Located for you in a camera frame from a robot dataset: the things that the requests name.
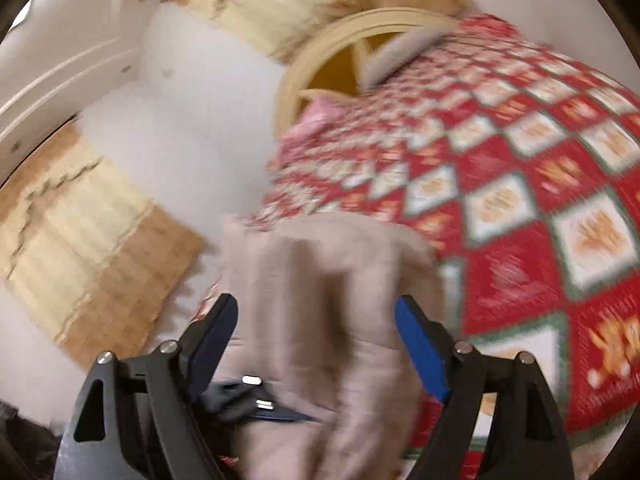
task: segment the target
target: dark fabric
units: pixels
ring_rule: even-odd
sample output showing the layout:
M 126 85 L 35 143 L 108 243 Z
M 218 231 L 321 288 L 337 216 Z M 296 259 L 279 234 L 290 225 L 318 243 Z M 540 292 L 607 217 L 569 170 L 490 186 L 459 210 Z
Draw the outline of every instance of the dark fabric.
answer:
M 0 400 L 0 472 L 2 480 L 50 480 L 60 439 L 47 428 L 21 418 Z

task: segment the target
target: patterned quilt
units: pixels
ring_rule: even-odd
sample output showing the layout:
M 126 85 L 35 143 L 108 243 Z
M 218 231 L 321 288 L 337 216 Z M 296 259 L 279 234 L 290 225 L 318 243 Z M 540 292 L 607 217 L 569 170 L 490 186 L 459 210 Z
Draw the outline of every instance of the patterned quilt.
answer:
M 275 177 L 257 221 L 346 210 L 422 233 L 448 328 L 484 353 L 536 355 L 586 478 L 640 399 L 639 107 L 551 48 L 461 30 L 349 105 Z M 425 398 L 408 458 L 439 409 Z

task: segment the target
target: wooden headboard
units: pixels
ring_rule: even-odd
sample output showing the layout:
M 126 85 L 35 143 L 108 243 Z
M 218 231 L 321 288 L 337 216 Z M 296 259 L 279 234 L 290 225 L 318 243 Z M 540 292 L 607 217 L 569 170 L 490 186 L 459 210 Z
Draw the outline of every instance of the wooden headboard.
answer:
M 280 138 L 305 107 L 305 90 L 327 89 L 355 96 L 356 74 L 373 50 L 396 34 L 442 23 L 457 20 L 428 10 L 387 7 L 352 14 L 329 25 L 305 45 L 285 72 L 276 101 L 274 137 Z

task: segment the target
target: metal pin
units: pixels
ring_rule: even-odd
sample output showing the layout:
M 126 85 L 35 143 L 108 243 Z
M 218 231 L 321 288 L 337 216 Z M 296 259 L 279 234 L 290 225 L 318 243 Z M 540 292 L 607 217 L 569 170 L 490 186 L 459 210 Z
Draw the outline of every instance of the metal pin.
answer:
M 525 364 L 525 365 L 532 365 L 534 362 L 536 362 L 536 358 L 533 357 L 533 354 L 530 354 L 529 352 L 520 352 L 520 362 Z
M 255 386 L 260 386 L 260 384 L 262 384 L 262 379 L 260 377 L 254 377 L 252 375 L 245 375 L 242 377 L 242 382 L 244 384 L 254 384 Z
M 459 354 L 471 354 L 471 352 L 474 350 L 474 346 L 467 341 L 458 341 L 454 348 Z
M 98 355 L 98 358 L 96 360 L 98 361 L 99 365 L 110 363 L 111 361 L 113 361 L 113 352 L 102 352 L 100 355 Z
M 257 399 L 255 401 L 255 405 L 258 408 L 260 408 L 261 410 L 272 410 L 273 409 L 273 402 L 269 402 L 268 400 Z
M 160 352 L 163 354 L 172 354 L 178 349 L 178 342 L 169 340 L 160 345 Z

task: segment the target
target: beige cloth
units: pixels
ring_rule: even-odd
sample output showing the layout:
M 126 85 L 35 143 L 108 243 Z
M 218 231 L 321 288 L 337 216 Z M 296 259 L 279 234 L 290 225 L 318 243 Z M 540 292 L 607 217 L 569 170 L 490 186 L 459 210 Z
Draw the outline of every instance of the beige cloth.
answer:
M 385 81 L 394 72 L 453 32 L 455 28 L 451 23 L 433 23 L 398 34 L 387 41 L 371 54 L 356 74 L 360 92 L 371 90 Z
M 246 480 L 389 480 L 410 437 L 420 384 L 393 307 L 410 293 L 442 318 L 428 243 L 352 213 L 286 219 L 273 231 L 225 221 L 222 291 L 236 334 L 216 379 L 257 375 L 317 422 L 239 430 Z

